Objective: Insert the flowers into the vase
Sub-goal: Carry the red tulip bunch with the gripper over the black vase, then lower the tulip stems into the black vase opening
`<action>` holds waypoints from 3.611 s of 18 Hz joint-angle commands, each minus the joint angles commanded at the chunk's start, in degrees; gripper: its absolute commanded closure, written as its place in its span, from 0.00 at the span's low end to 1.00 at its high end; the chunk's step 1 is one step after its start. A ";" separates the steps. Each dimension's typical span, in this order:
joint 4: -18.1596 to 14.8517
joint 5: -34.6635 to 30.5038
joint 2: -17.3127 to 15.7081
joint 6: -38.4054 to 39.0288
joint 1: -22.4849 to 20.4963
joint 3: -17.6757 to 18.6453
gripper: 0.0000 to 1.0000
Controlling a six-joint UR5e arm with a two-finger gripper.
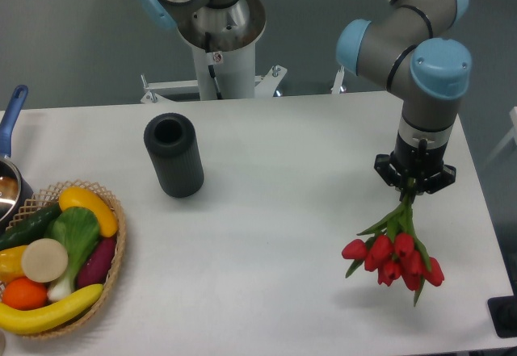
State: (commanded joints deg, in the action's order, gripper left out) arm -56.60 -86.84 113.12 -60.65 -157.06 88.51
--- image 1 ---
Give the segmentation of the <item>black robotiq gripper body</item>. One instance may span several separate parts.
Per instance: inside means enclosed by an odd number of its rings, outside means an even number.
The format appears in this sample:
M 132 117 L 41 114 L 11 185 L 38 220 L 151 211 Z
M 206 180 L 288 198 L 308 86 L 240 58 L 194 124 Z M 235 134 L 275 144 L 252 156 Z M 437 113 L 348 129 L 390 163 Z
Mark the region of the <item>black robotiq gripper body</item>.
M 428 143 L 426 147 L 406 142 L 400 134 L 397 134 L 396 144 L 390 156 L 390 165 L 395 172 L 403 178 L 434 178 L 443 173 L 443 156 L 448 143 L 432 148 Z

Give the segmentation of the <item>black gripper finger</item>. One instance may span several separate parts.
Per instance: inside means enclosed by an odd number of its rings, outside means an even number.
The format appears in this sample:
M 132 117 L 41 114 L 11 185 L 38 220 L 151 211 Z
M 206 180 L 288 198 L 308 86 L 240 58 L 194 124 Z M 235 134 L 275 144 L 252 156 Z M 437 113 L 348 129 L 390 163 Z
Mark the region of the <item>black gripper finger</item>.
M 380 175 L 388 186 L 403 191 L 406 185 L 406 169 L 396 159 L 393 153 L 377 154 L 374 162 L 374 170 Z
M 442 165 L 437 173 L 420 178 L 417 181 L 416 193 L 434 194 L 456 181 L 456 168 L 452 165 Z

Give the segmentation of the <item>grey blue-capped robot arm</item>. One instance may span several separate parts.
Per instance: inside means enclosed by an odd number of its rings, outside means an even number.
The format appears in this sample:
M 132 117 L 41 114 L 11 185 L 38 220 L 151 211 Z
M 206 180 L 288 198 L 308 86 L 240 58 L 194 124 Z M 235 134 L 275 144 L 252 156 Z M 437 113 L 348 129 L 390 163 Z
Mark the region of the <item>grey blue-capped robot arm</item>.
M 380 154 L 375 171 L 402 195 L 435 193 L 454 183 L 443 163 L 460 101 L 469 87 L 469 50 L 443 33 L 469 0 L 388 0 L 393 13 L 381 24 L 350 22 L 336 44 L 343 71 L 365 77 L 403 102 L 394 150 Z M 259 0 L 138 0 L 164 30 L 191 47 L 203 100 L 266 98 L 272 75 L 255 73 L 255 45 L 266 26 Z

